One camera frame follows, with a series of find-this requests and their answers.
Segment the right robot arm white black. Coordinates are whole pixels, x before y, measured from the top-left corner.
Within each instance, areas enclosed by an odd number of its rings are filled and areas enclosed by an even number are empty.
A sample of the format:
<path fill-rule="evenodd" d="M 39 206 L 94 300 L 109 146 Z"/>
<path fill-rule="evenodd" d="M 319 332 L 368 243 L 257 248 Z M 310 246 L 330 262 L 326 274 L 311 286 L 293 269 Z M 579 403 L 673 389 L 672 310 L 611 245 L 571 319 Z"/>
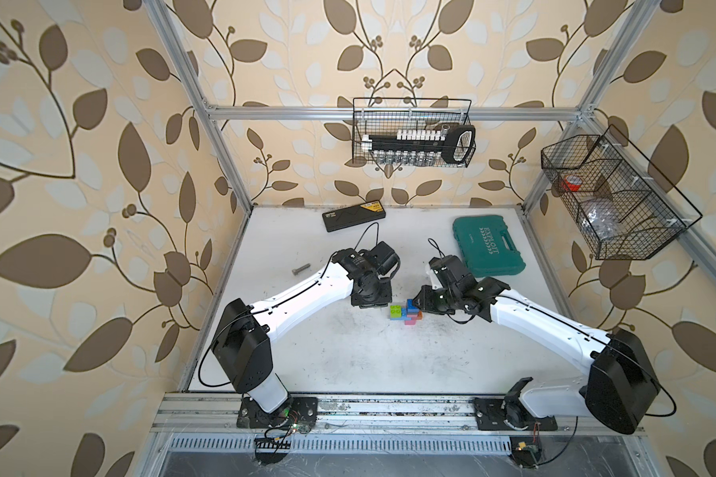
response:
<path fill-rule="evenodd" d="M 425 285 L 413 304 L 424 313 L 462 311 L 509 328 L 579 371 L 575 379 L 555 382 L 520 379 L 501 405 L 504 423 L 512 429 L 527 429 L 549 417 L 594 417 L 612 431 L 632 434 L 662 390 L 636 335 L 583 325 L 535 304 L 495 278 L 465 291 Z"/>

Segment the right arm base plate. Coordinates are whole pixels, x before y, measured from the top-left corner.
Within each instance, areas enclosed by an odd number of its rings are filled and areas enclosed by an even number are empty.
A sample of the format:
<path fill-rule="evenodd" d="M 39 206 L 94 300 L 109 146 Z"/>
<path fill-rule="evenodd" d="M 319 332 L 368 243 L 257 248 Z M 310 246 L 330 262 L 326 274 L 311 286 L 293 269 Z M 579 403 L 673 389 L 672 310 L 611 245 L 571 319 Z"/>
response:
<path fill-rule="evenodd" d="M 557 431 L 554 417 L 533 417 L 519 401 L 475 397 L 473 415 L 480 431 Z"/>

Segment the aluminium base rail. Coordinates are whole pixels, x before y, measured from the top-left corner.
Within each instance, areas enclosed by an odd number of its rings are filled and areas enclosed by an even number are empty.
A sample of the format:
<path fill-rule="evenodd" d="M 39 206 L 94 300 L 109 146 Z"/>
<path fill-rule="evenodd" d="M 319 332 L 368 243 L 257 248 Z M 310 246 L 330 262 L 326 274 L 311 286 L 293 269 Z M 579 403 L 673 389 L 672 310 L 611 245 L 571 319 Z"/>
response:
<path fill-rule="evenodd" d="M 473 415 L 474 398 L 501 398 L 499 395 L 369 395 L 297 394 L 316 397 L 316 433 L 395 434 L 503 434 L 615 435 L 592 417 L 554 417 L 557 431 L 480 431 Z M 152 428 L 159 431 L 223 432 L 238 429 L 237 417 L 243 397 L 235 394 L 184 393 L 163 398 Z"/>

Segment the black yellow tool case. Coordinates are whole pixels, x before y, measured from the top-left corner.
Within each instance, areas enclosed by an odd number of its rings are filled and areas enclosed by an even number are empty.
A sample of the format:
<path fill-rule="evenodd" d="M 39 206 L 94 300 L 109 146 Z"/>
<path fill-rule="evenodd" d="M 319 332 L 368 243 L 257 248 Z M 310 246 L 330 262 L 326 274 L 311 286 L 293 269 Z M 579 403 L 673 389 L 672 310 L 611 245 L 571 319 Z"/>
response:
<path fill-rule="evenodd" d="M 324 226 L 329 233 L 372 223 L 385 217 L 386 210 L 380 201 L 364 202 L 322 214 Z"/>

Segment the red tape roll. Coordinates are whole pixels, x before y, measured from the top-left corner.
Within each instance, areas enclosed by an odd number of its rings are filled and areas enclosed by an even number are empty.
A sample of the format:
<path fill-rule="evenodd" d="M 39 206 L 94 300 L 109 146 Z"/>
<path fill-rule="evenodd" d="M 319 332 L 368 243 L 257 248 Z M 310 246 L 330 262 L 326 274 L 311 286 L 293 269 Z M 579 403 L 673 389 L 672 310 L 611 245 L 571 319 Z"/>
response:
<path fill-rule="evenodd" d="M 564 175 L 560 179 L 560 189 L 566 193 L 578 192 L 584 184 L 584 179 L 581 176 L 570 174 Z"/>

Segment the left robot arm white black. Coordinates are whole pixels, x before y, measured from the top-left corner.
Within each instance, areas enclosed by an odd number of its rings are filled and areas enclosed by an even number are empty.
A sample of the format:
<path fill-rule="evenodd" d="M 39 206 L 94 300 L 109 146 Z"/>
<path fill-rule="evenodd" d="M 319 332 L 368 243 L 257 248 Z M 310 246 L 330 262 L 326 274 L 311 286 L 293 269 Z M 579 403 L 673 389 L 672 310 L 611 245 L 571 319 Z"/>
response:
<path fill-rule="evenodd" d="M 334 252 L 313 276 L 268 299 L 226 305 L 208 353 L 227 384 L 246 394 L 267 415 L 290 405 L 290 392 L 274 372 L 272 344 L 316 312 L 348 298 L 360 309 L 385 307 L 392 301 L 391 280 L 401 260 L 391 246 Z"/>

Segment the black socket tool set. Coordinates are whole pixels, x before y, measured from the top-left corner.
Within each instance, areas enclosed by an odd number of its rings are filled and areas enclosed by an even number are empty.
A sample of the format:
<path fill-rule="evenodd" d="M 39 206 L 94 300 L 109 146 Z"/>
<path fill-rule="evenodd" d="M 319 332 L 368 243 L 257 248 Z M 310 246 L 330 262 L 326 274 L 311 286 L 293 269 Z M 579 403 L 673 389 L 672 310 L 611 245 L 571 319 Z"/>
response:
<path fill-rule="evenodd" d="M 477 151 L 477 130 L 470 124 L 441 129 L 405 129 L 392 134 L 364 134 L 358 151 L 380 165 L 467 167 Z"/>

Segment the clear plastic bag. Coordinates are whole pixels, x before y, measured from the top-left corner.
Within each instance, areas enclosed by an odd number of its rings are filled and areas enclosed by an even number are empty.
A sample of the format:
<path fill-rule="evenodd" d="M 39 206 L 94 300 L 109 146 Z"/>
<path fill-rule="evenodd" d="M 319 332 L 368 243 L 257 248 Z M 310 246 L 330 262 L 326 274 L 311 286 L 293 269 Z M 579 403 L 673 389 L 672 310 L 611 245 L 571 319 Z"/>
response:
<path fill-rule="evenodd" d="M 623 232 L 616 205 L 608 198 L 595 198 L 580 204 L 580 229 L 590 240 L 612 240 Z"/>

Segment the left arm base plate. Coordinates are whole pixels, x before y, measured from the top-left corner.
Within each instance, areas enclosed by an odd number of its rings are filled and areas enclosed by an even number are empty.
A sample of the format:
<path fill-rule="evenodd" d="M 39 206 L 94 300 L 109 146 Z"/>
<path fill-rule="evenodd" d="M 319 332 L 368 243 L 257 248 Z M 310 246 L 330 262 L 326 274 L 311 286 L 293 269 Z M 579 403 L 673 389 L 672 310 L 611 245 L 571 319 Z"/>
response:
<path fill-rule="evenodd" d="M 288 397 L 275 411 L 266 413 L 251 397 L 243 397 L 237 417 L 238 429 L 294 429 L 310 433 L 316 425 L 316 397 Z"/>

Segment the metal bolt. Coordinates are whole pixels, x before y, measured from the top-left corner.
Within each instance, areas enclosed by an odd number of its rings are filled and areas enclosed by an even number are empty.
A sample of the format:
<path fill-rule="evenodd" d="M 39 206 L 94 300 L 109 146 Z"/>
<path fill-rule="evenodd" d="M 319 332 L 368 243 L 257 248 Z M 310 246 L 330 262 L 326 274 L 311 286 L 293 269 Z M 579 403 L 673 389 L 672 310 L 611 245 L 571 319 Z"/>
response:
<path fill-rule="evenodd" d="M 293 274 L 294 276 L 297 276 L 297 275 L 303 273 L 304 271 L 308 270 L 310 267 L 311 267 L 311 264 L 304 264 L 303 266 L 299 266 L 298 268 L 294 268 L 294 269 L 292 270 L 292 274 Z"/>

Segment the green plastic tool case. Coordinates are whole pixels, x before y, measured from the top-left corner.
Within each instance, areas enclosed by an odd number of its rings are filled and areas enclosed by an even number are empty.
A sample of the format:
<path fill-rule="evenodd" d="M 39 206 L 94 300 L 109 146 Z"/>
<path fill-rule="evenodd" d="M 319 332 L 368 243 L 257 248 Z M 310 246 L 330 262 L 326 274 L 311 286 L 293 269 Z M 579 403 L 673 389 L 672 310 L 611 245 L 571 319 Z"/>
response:
<path fill-rule="evenodd" d="M 453 221 L 453 236 L 463 263 L 477 278 L 513 276 L 526 268 L 501 216 L 457 218 Z"/>

